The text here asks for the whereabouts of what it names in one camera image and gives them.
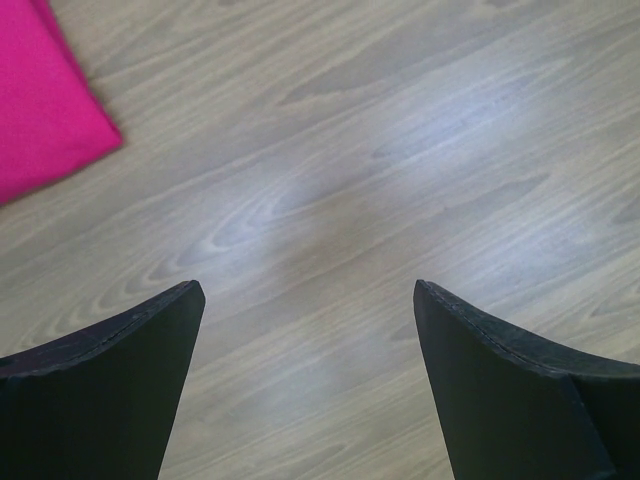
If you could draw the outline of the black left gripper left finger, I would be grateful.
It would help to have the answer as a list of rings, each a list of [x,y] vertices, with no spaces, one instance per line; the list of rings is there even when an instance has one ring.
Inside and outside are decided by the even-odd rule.
[[[2,358],[2,478],[158,478],[204,308],[186,281]]]

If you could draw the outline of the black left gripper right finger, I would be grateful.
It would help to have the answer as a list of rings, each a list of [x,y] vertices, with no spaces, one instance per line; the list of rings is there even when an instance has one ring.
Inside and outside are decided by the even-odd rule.
[[[558,344],[418,281],[414,315],[458,479],[635,479],[639,368]]]

